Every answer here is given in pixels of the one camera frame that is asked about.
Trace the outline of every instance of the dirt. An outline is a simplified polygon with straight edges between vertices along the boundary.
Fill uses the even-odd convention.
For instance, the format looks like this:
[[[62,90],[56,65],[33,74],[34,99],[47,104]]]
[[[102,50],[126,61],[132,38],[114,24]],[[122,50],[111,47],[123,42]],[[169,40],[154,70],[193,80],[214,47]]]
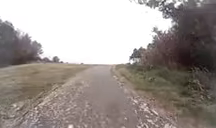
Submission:
[[[111,66],[83,71],[46,96],[17,128],[175,128],[122,86]]]

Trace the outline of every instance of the grass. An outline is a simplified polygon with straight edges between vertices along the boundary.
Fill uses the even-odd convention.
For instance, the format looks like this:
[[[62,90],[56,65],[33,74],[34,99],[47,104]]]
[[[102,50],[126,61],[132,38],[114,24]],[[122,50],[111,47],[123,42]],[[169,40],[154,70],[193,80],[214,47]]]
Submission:
[[[120,75],[154,97],[165,109],[173,108],[180,117],[192,117],[216,125],[216,113],[209,113],[212,101],[202,98],[199,91],[191,90],[191,73],[167,68],[140,69],[137,66],[117,65]]]
[[[31,101],[64,84],[88,65],[26,64],[0,68],[0,113],[14,103]]]

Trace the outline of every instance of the dry grass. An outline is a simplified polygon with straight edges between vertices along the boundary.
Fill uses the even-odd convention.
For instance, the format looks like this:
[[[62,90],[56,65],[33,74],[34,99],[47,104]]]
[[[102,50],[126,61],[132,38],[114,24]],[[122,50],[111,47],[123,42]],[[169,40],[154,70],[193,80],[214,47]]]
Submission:
[[[33,99],[86,69],[86,65],[27,64],[0,69],[0,106]]]

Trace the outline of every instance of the green grass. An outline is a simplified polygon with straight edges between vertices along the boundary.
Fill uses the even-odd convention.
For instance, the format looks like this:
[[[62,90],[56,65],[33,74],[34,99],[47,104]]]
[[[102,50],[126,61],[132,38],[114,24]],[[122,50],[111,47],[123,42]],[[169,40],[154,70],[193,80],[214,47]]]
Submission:
[[[135,89],[145,91],[165,109],[173,108],[180,117],[192,117],[216,125],[216,114],[206,109],[211,101],[202,99],[199,91],[188,88],[191,73],[160,67],[144,70],[129,65],[117,65],[116,70],[132,82]]]

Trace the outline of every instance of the sky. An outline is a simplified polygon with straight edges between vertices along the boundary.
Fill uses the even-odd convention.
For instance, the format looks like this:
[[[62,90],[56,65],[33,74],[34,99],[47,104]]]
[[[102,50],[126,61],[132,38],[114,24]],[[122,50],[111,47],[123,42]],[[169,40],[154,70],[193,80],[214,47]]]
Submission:
[[[118,64],[170,27],[160,12],[129,0],[0,0],[0,17],[64,62]]]

